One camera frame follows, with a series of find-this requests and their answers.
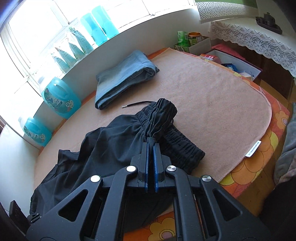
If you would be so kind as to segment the black pants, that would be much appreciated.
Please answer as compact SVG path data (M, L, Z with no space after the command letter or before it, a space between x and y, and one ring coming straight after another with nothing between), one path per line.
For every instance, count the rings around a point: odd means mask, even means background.
M176 114L174 104L161 98L87 133L79 152L60 150L57 164L34 190L29 213L44 215L91 176L111 176L128 166L149 138L173 165L192 173L205 153L173 125Z

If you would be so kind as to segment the peach terry blanket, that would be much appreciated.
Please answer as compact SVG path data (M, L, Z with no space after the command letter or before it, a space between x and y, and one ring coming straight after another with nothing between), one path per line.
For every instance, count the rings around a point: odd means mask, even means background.
M34 185L37 186L57 162L60 149L77 152L86 133L107 126L121 114L135 114L146 100L165 98L177 108L175 127L205 157L195 176L208 174L226 183L245 185L255 180L264 166L257 154L246 154L266 133L272 117L264 94L236 74L218 65L172 49L154 57L156 76L130 88L105 110L88 100L67 120L38 156Z

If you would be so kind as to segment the folded blue jeans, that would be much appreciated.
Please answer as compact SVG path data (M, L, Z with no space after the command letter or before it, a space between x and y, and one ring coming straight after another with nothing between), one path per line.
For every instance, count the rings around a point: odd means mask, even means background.
M103 110L130 87L151 80L159 68L142 51L135 50L115 67L96 75L95 108Z

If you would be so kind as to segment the large blue detergent jug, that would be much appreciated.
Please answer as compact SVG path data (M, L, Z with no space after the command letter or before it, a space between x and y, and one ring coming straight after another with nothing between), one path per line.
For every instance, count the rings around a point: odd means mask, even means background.
M69 119L81 107L76 93L58 77L44 78L40 90L44 102L62 118Z

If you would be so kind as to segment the refill pouch teal white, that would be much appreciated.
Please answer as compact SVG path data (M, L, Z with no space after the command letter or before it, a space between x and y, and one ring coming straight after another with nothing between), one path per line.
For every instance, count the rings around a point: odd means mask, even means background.
M62 60L61 58L57 57L57 56L54 56L52 55L52 58L53 60L58 64L60 70L66 74L69 70L70 70L70 67L69 65L64 61Z

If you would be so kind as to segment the open cardboard box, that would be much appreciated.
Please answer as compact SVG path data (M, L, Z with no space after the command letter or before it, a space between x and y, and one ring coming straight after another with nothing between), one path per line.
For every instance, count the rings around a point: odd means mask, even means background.
M217 63L220 63L222 66L237 72L250 81L254 81L262 72L259 67L247 62L246 60L242 60L234 55L220 50L213 49L205 54L201 54L201 56L212 60L215 59Z

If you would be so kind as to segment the round metal tin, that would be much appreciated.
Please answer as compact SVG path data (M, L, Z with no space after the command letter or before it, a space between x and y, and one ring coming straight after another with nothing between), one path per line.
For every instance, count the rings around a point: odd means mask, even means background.
M200 32L189 32L188 40L189 40L189 45L193 46L201 42L203 40L203 37Z

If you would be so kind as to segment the tall blue liquid bottle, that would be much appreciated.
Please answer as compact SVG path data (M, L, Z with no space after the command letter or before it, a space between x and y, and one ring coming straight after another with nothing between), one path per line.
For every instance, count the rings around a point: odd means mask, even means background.
M80 19L81 24L92 37L93 41L100 46L104 42L107 41L107 37L103 30L99 27L99 25L94 20L91 13L87 13L86 15L82 16Z

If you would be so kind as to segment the white lace tablecloth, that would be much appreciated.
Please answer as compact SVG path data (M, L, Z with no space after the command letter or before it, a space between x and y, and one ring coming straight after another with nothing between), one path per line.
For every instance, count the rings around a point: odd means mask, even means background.
M196 1L196 6L200 23L210 23L213 39L254 50L295 77L295 32L273 1ZM257 24L256 17L264 12L279 14L281 34Z

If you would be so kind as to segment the black ship figurine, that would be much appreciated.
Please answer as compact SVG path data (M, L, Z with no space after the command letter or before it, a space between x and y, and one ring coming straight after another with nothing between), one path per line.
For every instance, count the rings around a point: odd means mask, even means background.
M256 16L255 20L260 27L282 35L282 29L275 23L275 18L270 13L265 13L263 17Z

